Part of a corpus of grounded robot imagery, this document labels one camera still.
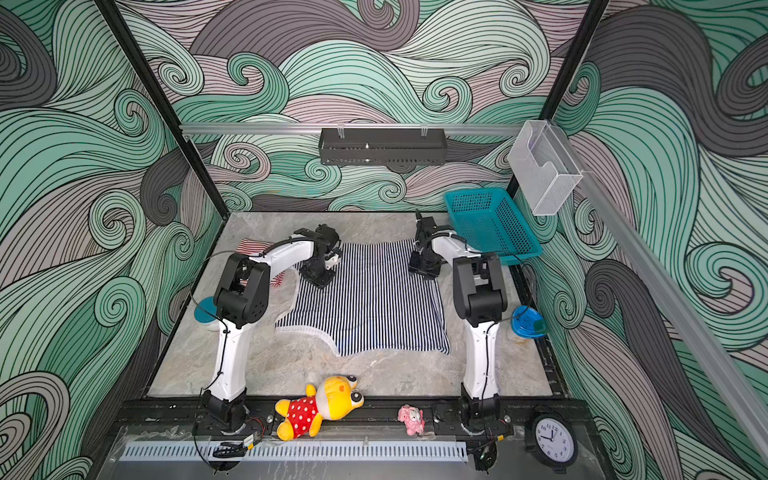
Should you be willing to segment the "blue white striped tank top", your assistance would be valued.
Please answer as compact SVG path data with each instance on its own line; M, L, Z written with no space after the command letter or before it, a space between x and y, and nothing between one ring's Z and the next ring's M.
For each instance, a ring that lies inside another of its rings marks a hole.
M276 331L323 341L337 357L372 350L450 352L439 284L408 271L411 240L346 243L322 289L302 279Z

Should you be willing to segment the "red white striped tank top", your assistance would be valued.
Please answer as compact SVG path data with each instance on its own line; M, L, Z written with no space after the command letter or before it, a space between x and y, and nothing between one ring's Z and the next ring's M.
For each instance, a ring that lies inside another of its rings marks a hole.
M236 251L247 256L260 256L269 246L271 243L267 241L244 238L240 241ZM284 282L284 276L284 273L280 273L273 277L270 286L272 288L280 287Z

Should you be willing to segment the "teal plastic basket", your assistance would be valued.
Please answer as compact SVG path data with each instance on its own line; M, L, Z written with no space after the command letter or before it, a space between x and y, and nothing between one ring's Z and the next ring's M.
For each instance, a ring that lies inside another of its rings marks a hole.
M444 202L454 230L473 249L495 253L502 265L520 265L542 253L539 241L505 189L455 190L444 195Z

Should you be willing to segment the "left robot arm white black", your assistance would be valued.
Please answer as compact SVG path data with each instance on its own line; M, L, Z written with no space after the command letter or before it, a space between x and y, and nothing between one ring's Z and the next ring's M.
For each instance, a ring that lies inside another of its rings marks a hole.
M320 224L299 229L256 255L232 253L213 295L219 322L215 370L202 389L202 404L225 432L237 433L247 422L245 367L255 324L269 306L272 281L296 265L302 278L324 288L336 275L341 240L335 229Z

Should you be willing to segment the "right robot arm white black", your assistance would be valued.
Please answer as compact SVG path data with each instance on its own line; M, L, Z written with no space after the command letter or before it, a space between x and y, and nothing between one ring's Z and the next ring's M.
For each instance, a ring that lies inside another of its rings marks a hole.
M508 307L500 258L472 247L450 226L416 214L416 231L408 271L430 280L442 267L452 271L453 304L464 321L466 366L459 412L463 423L499 415L496 337Z

